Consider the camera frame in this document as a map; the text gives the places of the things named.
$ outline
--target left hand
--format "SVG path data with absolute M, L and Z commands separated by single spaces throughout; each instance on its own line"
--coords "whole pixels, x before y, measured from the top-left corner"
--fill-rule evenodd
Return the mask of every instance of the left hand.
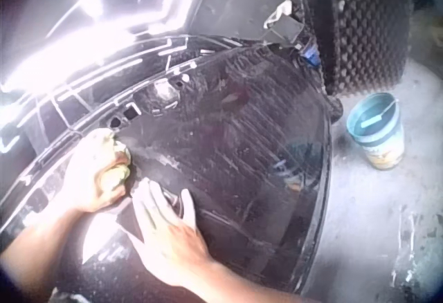
M 63 200 L 70 208 L 81 212 L 95 212 L 115 203 L 125 195 L 125 186 L 119 185 L 110 192 L 103 192 L 98 184 L 101 175 L 119 163 L 129 159 L 123 151 L 103 151 L 108 129 L 97 129 L 77 145 L 64 177 Z

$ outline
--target forearm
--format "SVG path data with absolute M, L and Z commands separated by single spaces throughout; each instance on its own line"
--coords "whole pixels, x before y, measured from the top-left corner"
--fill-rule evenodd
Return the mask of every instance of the forearm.
M 198 270 L 187 288 L 207 303 L 302 303 L 300 296 L 258 286 L 217 262 Z
M 48 299 L 63 245 L 80 215 L 57 195 L 0 256 L 1 266 L 24 295 L 36 302 Z

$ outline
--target right hand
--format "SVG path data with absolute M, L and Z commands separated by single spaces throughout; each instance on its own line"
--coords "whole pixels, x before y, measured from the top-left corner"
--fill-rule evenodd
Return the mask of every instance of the right hand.
M 131 235 L 146 269 L 171 286 L 189 282 L 213 259 L 195 223 L 195 208 L 187 189 L 181 192 L 184 214 L 180 219 L 157 182 L 144 178 L 134 194 L 134 209 L 145 243 Z

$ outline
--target blue bucket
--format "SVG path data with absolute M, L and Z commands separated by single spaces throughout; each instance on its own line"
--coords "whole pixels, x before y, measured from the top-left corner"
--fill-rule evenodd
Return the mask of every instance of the blue bucket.
M 377 169 L 390 169 L 403 158 L 400 106 L 392 94 L 375 93 L 360 101 L 351 110 L 346 127 Z

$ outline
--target mounting hole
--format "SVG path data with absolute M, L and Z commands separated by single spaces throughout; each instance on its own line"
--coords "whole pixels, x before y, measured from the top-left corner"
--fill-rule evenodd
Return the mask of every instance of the mounting hole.
M 123 115 L 128 119 L 128 120 L 132 120 L 134 118 L 136 118 L 138 116 L 137 111 L 135 110 L 135 108 L 133 107 L 128 107 L 127 110 L 125 110 L 123 112 Z
M 119 118 L 113 118 L 111 122 L 109 123 L 109 126 L 111 128 L 118 128 L 122 124 L 122 121 L 120 121 Z

